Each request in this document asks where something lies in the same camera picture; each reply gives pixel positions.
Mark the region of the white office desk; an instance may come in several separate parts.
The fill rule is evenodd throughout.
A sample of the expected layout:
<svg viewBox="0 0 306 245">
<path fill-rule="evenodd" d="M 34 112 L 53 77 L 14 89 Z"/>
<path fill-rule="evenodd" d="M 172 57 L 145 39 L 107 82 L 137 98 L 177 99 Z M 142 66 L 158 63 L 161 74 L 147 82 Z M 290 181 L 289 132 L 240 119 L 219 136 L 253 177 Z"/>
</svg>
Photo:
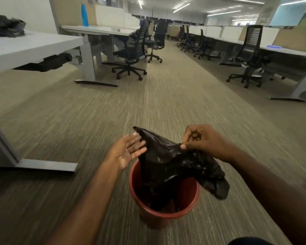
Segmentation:
<svg viewBox="0 0 306 245">
<path fill-rule="evenodd" d="M 81 37 L 33 31 L 25 31 L 22 37 L 0 37 L 0 72 L 36 62 L 81 45 L 83 45 Z M 77 166 L 77 163 L 21 158 L 0 130 L 0 168 L 74 173 Z"/>
</svg>

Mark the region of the person's left hand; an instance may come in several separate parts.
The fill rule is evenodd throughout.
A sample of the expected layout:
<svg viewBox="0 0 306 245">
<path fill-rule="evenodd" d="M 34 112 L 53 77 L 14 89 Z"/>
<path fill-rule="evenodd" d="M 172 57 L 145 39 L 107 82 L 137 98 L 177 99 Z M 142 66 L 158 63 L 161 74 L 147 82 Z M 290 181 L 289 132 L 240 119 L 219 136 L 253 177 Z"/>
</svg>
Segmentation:
<svg viewBox="0 0 306 245">
<path fill-rule="evenodd" d="M 131 161 L 139 157 L 131 156 L 131 150 L 133 148 L 142 147 L 146 147 L 146 141 L 143 140 L 139 134 L 138 137 L 131 142 L 122 142 L 119 139 L 109 149 L 104 161 L 112 166 L 117 167 L 119 171 L 123 171 Z"/>
</svg>

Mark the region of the person's dark blue trousers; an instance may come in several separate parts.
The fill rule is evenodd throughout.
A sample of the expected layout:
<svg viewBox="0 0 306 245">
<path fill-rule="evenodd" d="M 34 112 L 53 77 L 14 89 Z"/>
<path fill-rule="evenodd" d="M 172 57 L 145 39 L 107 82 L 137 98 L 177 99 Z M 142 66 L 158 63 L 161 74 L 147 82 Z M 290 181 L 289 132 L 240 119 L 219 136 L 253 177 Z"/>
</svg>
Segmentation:
<svg viewBox="0 0 306 245">
<path fill-rule="evenodd" d="M 230 241 L 227 245 L 274 245 L 264 239 L 257 237 L 240 237 Z"/>
</svg>

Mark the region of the beige desk partition panel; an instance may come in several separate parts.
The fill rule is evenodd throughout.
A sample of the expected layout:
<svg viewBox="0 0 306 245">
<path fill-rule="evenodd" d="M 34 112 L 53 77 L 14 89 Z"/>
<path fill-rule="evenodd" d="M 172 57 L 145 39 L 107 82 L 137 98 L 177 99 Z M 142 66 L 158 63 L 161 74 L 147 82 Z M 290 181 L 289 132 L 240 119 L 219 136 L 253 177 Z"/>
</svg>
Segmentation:
<svg viewBox="0 0 306 245">
<path fill-rule="evenodd" d="M 294 26 L 280 29 L 273 45 L 306 52 L 306 27 Z"/>
</svg>

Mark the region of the black plastic trash bag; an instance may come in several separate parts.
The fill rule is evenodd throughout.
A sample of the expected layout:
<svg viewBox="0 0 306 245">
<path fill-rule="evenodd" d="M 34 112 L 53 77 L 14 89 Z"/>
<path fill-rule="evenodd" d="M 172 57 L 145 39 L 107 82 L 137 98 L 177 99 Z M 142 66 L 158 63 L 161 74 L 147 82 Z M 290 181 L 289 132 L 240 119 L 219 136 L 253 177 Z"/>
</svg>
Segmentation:
<svg viewBox="0 0 306 245">
<path fill-rule="evenodd" d="M 171 200 L 175 202 L 180 182 L 194 178 L 218 200 L 228 197 L 230 185 L 217 161 L 205 152 L 183 150 L 152 131 L 133 127 L 146 142 L 147 151 L 139 156 L 144 189 L 151 197 L 150 209 L 161 211 Z"/>
</svg>

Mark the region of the person's right hand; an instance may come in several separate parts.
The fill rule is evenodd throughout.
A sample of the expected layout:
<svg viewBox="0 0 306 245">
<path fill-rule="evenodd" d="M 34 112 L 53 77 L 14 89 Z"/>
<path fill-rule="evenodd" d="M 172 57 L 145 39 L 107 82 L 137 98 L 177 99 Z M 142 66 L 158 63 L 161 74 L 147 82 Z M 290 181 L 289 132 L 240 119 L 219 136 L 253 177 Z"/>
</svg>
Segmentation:
<svg viewBox="0 0 306 245">
<path fill-rule="evenodd" d="M 195 142 L 194 150 L 205 152 L 226 163 L 230 163 L 239 151 L 209 124 L 188 125 L 182 144 L 186 142 Z"/>
</svg>

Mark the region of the person's right forearm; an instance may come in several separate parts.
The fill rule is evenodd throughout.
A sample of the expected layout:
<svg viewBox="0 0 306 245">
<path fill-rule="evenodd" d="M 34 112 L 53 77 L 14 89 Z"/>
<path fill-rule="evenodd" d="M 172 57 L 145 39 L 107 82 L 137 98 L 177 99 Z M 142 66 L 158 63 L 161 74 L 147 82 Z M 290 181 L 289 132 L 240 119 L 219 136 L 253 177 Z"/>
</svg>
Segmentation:
<svg viewBox="0 0 306 245">
<path fill-rule="evenodd" d="M 292 245 L 306 245 L 306 198 L 297 189 L 239 149 L 220 160 L 240 174 Z"/>
</svg>

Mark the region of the white desk partition panel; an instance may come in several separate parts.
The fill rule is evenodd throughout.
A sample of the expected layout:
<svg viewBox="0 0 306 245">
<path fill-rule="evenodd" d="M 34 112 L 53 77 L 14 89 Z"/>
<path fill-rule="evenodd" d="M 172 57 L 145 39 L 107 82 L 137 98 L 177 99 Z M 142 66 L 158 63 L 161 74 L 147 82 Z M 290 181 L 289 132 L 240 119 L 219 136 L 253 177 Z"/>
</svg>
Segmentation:
<svg viewBox="0 0 306 245">
<path fill-rule="evenodd" d="M 139 29 L 140 20 L 121 8 L 95 6 L 97 24 L 106 27 Z"/>
</svg>

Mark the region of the red round waste bin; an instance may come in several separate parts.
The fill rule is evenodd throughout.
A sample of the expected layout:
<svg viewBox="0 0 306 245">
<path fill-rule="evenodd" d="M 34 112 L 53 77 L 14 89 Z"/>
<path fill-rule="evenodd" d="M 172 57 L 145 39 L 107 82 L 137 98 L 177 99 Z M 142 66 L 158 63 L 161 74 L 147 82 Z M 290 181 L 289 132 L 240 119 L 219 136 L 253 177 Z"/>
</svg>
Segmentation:
<svg viewBox="0 0 306 245">
<path fill-rule="evenodd" d="M 140 161 L 135 161 L 130 170 L 128 185 L 130 194 L 138 206 L 140 219 L 147 227 L 153 230 L 164 229 L 194 209 L 200 194 L 200 185 L 194 178 L 187 178 L 180 182 L 174 199 L 164 209 L 167 212 L 150 209 L 147 195 L 143 193 L 140 168 Z"/>
</svg>

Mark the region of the black under-desk tray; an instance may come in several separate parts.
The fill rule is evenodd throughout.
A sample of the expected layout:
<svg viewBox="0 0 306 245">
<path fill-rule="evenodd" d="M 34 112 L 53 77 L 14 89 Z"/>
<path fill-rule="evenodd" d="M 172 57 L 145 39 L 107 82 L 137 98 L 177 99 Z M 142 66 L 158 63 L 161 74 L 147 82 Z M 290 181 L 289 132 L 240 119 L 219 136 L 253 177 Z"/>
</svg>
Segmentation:
<svg viewBox="0 0 306 245">
<path fill-rule="evenodd" d="M 48 72 L 62 67 L 65 63 L 72 61 L 72 55 L 69 53 L 61 53 L 46 57 L 40 63 L 28 63 L 23 66 L 13 68 L 13 70 Z"/>
</svg>

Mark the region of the long white desk row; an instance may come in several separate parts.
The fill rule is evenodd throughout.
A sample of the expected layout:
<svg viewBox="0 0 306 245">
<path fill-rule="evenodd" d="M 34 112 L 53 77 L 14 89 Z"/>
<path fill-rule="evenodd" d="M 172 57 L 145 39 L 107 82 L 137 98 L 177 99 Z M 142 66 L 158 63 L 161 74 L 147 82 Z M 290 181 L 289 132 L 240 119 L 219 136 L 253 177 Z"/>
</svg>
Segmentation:
<svg viewBox="0 0 306 245">
<path fill-rule="evenodd" d="M 228 55 L 231 55 L 231 51 L 236 46 L 241 46 L 244 41 L 234 41 L 234 40 L 227 40 L 220 37 L 213 37 L 218 42 L 225 44 L 223 46 L 224 52 L 220 60 L 226 61 L 228 59 Z M 267 56 L 270 60 L 269 63 L 263 65 L 260 69 L 257 69 L 253 76 L 261 76 L 261 80 L 263 80 L 263 75 L 268 79 L 272 78 L 274 74 L 281 75 L 285 78 L 294 79 L 298 81 L 295 89 L 293 92 L 288 96 L 281 96 L 281 97 L 270 97 L 271 100 L 284 100 L 284 101 L 294 101 L 294 102 L 306 102 L 305 99 L 301 98 L 301 94 L 306 92 L 306 71 L 303 73 L 298 73 L 297 70 L 289 70 L 288 67 L 283 65 L 284 59 L 286 58 L 298 58 L 302 60 L 306 58 L 306 52 L 291 50 L 291 49 L 272 49 L 267 47 L 261 47 L 259 51 L 263 56 Z"/>
</svg>

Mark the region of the black mesh-back office chair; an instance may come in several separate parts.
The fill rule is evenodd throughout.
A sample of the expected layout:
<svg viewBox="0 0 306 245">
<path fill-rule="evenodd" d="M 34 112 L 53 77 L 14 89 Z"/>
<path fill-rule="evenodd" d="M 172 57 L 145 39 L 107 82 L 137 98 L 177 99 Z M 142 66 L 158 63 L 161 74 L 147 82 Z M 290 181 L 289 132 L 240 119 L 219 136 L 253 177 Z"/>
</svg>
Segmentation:
<svg viewBox="0 0 306 245">
<path fill-rule="evenodd" d="M 249 87 L 250 82 L 255 82 L 257 83 L 257 87 L 261 87 L 261 76 L 253 76 L 253 73 L 270 62 L 267 56 L 263 56 L 259 52 L 262 32 L 262 25 L 247 26 L 244 43 L 235 58 L 235 60 L 239 61 L 241 66 L 245 68 L 244 73 L 230 74 L 226 82 L 230 82 L 231 79 L 241 78 L 241 83 L 244 83 L 245 89 Z"/>
</svg>

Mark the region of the blue water bottle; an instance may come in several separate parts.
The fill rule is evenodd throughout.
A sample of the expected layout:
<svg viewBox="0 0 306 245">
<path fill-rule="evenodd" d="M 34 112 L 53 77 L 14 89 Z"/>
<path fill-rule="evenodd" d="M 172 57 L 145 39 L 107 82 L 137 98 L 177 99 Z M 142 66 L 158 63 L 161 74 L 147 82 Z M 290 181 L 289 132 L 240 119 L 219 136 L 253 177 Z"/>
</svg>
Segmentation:
<svg viewBox="0 0 306 245">
<path fill-rule="evenodd" d="M 83 2 L 81 3 L 81 17 L 82 17 L 82 25 L 85 27 L 89 27 L 87 9 L 86 5 Z"/>
</svg>

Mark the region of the dark blue mesh office chair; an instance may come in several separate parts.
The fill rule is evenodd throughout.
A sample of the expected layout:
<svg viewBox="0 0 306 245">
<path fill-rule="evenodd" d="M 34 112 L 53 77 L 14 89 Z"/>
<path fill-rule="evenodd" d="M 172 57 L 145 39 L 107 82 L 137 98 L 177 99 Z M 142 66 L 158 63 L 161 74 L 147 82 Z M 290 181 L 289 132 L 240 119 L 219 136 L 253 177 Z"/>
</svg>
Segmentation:
<svg viewBox="0 0 306 245">
<path fill-rule="evenodd" d="M 118 65 L 112 68 L 112 73 L 116 73 L 116 70 L 120 71 L 116 74 L 116 79 L 120 80 L 123 73 L 128 75 L 133 72 L 138 76 L 139 81 L 143 80 L 143 77 L 139 71 L 143 72 L 143 75 L 147 75 L 147 70 L 135 67 L 141 59 L 145 58 L 144 42 L 149 28 L 149 21 L 144 19 L 141 21 L 140 28 L 137 30 L 134 37 L 129 36 L 127 40 L 122 39 L 124 48 L 113 52 L 113 56 L 124 59 L 124 64 Z"/>
</svg>

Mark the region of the black bag on desk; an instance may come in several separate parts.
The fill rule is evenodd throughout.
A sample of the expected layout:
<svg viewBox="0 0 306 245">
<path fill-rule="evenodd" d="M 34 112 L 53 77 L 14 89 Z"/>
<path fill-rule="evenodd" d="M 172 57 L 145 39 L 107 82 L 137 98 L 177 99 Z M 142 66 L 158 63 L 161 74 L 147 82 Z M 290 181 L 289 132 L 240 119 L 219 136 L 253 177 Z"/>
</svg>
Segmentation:
<svg viewBox="0 0 306 245">
<path fill-rule="evenodd" d="M 20 19 L 0 15 L 0 37 L 21 37 L 25 35 L 26 23 Z"/>
</svg>

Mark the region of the person's left forearm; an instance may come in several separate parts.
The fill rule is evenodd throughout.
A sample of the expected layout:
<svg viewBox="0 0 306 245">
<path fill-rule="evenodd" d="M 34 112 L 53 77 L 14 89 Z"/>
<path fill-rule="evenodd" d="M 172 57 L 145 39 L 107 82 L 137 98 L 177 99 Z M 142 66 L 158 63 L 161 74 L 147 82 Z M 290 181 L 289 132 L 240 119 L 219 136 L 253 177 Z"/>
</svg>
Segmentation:
<svg viewBox="0 0 306 245">
<path fill-rule="evenodd" d="M 44 245 L 93 245 L 121 173 L 119 158 L 105 160 Z"/>
</svg>

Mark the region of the white desk with grey legs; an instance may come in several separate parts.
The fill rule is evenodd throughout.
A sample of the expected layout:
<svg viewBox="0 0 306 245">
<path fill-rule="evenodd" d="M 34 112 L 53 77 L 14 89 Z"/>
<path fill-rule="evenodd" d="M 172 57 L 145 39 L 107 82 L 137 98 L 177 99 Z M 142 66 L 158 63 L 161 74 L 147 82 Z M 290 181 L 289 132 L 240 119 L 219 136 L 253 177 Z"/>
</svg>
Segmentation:
<svg viewBox="0 0 306 245">
<path fill-rule="evenodd" d="M 98 85 L 118 87 L 118 80 L 104 81 L 96 76 L 94 57 L 97 66 L 118 65 L 114 61 L 114 37 L 128 37 L 139 30 L 139 27 L 118 28 L 105 26 L 81 26 L 62 25 L 61 28 L 71 32 L 83 39 L 80 46 L 80 57 L 82 58 L 81 69 L 84 72 L 84 79 L 76 79 L 75 83 L 80 85 Z"/>
</svg>

